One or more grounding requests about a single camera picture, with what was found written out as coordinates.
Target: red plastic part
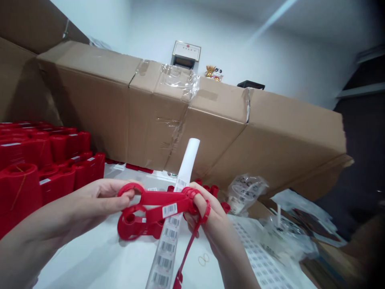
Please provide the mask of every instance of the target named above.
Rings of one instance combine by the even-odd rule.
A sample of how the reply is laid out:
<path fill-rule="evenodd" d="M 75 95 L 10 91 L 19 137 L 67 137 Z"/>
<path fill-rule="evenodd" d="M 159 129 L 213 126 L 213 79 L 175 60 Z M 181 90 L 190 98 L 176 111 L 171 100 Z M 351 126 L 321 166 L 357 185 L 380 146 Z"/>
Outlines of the red plastic part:
<path fill-rule="evenodd" d="M 153 236 L 159 239 L 162 233 L 164 219 L 153 224 L 148 224 L 145 218 L 134 214 L 122 214 L 118 222 L 118 233 L 125 241 L 132 241 L 139 236 Z"/>
<path fill-rule="evenodd" d="M 59 168 L 56 164 L 50 164 L 39 170 L 39 180 L 44 180 L 46 178 L 52 177 L 59 172 Z"/>
<path fill-rule="evenodd" d="M 201 179 L 196 179 L 195 182 L 196 182 L 198 185 L 202 185 L 202 180 L 201 180 Z"/>
<path fill-rule="evenodd" d="M 219 188 L 215 185 L 212 185 L 210 189 L 210 194 L 212 194 L 214 197 L 218 199 L 218 192 L 219 192 Z"/>
<path fill-rule="evenodd" d="M 134 171 L 138 171 L 139 170 L 138 166 L 134 166 L 134 165 L 131 165 L 131 164 L 126 164 L 126 168 L 134 170 Z"/>
<path fill-rule="evenodd" d="M 74 190 L 84 187 L 90 182 L 104 177 L 104 153 L 96 153 L 93 157 L 73 165 L 75 169 Z"/>
<path fill-rule="evenodd" d="M 14 140 L 0 144 L 0 169 L 18 163 L 32 163 L 40 169 L 52 164 L 49 139 Z"/>
<path fill-rule="evenodd" d="M 43 205 L 72 193 L 74 183 L 74 168 L 63 168 L 55 175 L 40 181 Z"/>
<path fill-rule="evenodd" d="M 230 212 L 231 207 L 230 207 L 230 205 L 229 205 L 228 203 L 222 202 L 222 203 L 221 203 L 221 206 L 222 206 L 222 208 L 223 208 L 223 210 L 225 211 L 226 214 L 227 214 L 228 212 Z"/>
<path fill-rule="evenodd" d="M 89 133 L 79 132 L 68 135 L 50 136 L 52 154 L 55 162 L 65 161 L 89 151 Z"/>
<path fill-rule="evenodd" d="M 0 239 L 43 205 L 37 166 L 21 163 L 0 172 Z"/>

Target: hand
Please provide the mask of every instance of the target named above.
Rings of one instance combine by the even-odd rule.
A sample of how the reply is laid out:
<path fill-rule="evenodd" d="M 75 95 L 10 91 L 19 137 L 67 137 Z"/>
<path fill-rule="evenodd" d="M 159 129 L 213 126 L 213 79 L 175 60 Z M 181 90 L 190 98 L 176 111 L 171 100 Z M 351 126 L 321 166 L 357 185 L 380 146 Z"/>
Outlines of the hand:
<path fill-rule="evenodd" d="M 4 287 L 30 288 L 59 248 L 128 207 L 134 190 L 116 195 L 129 182 L 99 179 L 25 218 L 0 241 Z"/>
<path fill-rule="evenodd" d="M 201 192 L 196 194 L 193 200 L 201 217 L 206 212 L 206 200 L 211 205 L 209 217 L 202 228 L 218 259 L 225 288 L 260 288 L 241 240 L 219 201 L 195 182 L 191 183 L 190 187 Z M 185 213 L 184 216 L 192 232 L 198 219 L 189 213 Z"/>

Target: barcode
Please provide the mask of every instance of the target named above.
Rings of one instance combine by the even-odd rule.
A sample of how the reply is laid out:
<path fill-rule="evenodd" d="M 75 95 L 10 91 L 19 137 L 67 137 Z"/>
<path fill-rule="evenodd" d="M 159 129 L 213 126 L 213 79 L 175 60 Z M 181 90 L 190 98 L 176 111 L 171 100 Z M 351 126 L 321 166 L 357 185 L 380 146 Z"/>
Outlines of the barcode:
<path fill-rule="evenodd" d="M 167 287 L 168 286 L 168 277 L 163 276 L 157 272 L 154 273 L 152 277 L 152 281 L 162 287 Z"/>
<path fill-rule="evenodd" d="M 162 245 L 160 246 L 162 251 L 174 253 L 175 245 L 162 241 Z"/>
<path fill-rule="evenodd" d="M 187 185 L 187 183 L 185 181 L 181 180 L 181 179 L 178 179 L 176 182 L 178 184 L 182 185 L 183 187 L 185 187 Z"/>
<path fill-rule="evenodd" d="M 167 237 L 175 239 L 176 236 L 178 235 L 178 233 L 176 231 L 174 231 L 174 230 L 166 228 L 165 231 L 164 231 L 164 235 L 167 236 Z"/>
<path fill-rule="evenodd" d="M 173 218 L 173 217 L 171 217 L 171 218 L 168 219 L 168 223 L 169 223 L 169 224 L 172 224 L 172 225 L 174 225 L 174 226 L 179 226 L 179 220 L 176 219 L 176 218 Z"/>
<path fill-rule="evenodd" d="M 171 265 L 172 265 L 172 261 L 167 259 L 167 258 L 164 258 L 162 256 L 158 256 L 158 265 L 163 267 L 163 268 L 170 270 Z"/>
<path fill-rule="evenodd" d="M 163 207 L 163 218 L 167 218 L 171 215 L 174 215 L 178 212 L 176 203 Z"/>

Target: white table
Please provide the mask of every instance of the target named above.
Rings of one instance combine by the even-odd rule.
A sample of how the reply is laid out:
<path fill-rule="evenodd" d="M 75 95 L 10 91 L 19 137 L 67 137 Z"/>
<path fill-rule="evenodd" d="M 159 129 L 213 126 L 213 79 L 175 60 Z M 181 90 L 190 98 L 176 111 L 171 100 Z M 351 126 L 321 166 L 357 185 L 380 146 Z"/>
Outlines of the white table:
<path fill-rule="evenodd" d="M 105 177 L 134 179 L 146 188 L 156 187 L 166 191 L 175 184 L 173 177 L 163 172 L 153 175 L 124 169 L 124 166 L 106 165 Z M 71 241 L 49 261 L 39 275 L 35 289 L 57 288 L 140 288 L 146 287 L 158 240 L 141 236 L 135 241 L 119 240 L 117 223 L 120 213 L 110 216 L 98 227 Z M 183 268 L 183 288 L 224 288 L 218 262 L 202 229 L 195 239 Z M 191 233 L 182 219 L 176 264 L 176 272 L 182 262 Z M 210 261 L 203 267 L 198 257 L 207 254 Z"/>

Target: barcode sticker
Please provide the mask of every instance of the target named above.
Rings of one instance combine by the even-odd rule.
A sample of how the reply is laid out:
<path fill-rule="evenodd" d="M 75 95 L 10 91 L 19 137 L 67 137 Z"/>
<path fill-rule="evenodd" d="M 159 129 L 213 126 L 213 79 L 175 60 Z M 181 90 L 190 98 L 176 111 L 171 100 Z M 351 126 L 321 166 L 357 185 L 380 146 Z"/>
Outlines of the barcode sticker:
<path fill-rule="evenodd" d="M 41 180 L 39 184 L 42 185 L 42 184 L 48 183 L 49 181 L 50 179 L 44 179 L 44 180 Z"/>
<path fill-rule="evenodd" d="M 183 187 L 185 187 L 185 186 L 187 185 L 187 183 L 186 183 L 185 181 L 183 181 L 182 179 L 178 179 L 178 180 L 176 181 L 176 183 L 182 185 Z"/>
<path fill-rule="evenodd" d="M 174 226 L 178 226 L 179 225 L 179 220 L 177 218 L 171 217 L 171 218 L 168 219 L 168 223 L 172 224 Z"/>
<path fill-rule="evenodd" d="M 158 256 L 158 265 L 167 269 L 167 270 L 170 270 L 171 269 L 171 266 L 172 266 L 172 260 L 169 260 L 167 258 L 164 258 L 162 256 Z"/>
<path fill-rule="evenodd" d="M 165 219 L 169 216 L 176 214 L 177 212 L 178 208 L 176 206 L 176 203 L 163 207 L 163 218 Z"/>
<path fill-rule="evenodd" d="M 169 277 L 163 276 L 158 272 L 155 272 L 154 275 L 152 276 L 152 282 L 165 288 L 167 288 L 168 286 L 168 280 L 169 280 Z"/>
<path fill-rule="evenodd" d="M 174 253 L 175 252 L 175 245 L 170 244 L 168 242 L 162 241 L 162 245 L 160 246 L 162 251 Z"/>
<path fill-rule="evenodd" d="M 165 231 L 164 231 L 164 235 L 169 237 L 169 238 L 175 239 L 176 236 L 178 235 L 178 232 L 174 231 L 174 230 L 171 230 L 169 228 L 166 228 Z"/>
<path fill-rule="evenodd" d="M 20 143 L 19 142 L 13 142 L 11 144 L 3 144 L 1 145 L 2 147 L 10 147 L 11 145 L 19 145 Z"/>

